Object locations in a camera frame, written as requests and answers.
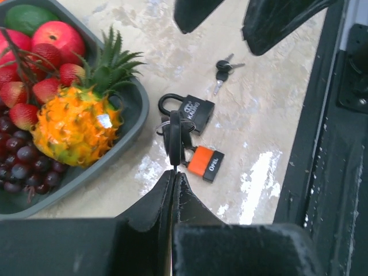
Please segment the large black key bunch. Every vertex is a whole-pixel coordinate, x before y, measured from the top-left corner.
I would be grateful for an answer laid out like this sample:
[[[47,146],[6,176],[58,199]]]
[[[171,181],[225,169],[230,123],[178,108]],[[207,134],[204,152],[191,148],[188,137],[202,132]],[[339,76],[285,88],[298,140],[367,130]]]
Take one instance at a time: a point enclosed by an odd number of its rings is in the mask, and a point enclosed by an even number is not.
[[[156,134],[163,137],[166,154],[174,168],[185,164],[185,150],[194,148],[190,133],[195,128],[195,123],[184,118],[183,113],[178,110],[162,117],[162,123],[156,127]]]

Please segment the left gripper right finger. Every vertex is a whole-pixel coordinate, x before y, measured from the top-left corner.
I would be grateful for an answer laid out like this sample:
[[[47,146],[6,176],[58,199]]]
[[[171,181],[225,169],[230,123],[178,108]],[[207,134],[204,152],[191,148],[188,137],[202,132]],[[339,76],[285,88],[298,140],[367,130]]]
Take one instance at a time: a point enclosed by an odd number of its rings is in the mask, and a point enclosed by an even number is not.
[[[195,195],[182,172],[176,175],[173,191],[173,229],[179,225],[226,225]]]

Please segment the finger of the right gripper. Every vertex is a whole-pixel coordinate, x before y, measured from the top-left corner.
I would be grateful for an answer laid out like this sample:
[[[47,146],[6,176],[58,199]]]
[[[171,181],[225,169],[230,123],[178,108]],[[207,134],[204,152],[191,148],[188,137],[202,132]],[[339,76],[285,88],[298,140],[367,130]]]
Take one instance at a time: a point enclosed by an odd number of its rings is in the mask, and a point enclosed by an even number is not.
[[[174,21],[183,33],[193,32],[201,25],[223,0],[176,0]]]
[[[316,13],[328,0],[250,0],[243,21],[243,40],[251,53],[264,55]]]

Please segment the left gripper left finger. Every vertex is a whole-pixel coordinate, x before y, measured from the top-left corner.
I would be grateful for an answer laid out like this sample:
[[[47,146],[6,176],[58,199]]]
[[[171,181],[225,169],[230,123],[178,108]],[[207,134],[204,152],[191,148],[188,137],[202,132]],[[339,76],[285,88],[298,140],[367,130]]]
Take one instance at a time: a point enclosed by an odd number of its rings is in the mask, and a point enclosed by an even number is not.
[[[115,275],[169,275],[174,171],[115,217]]]

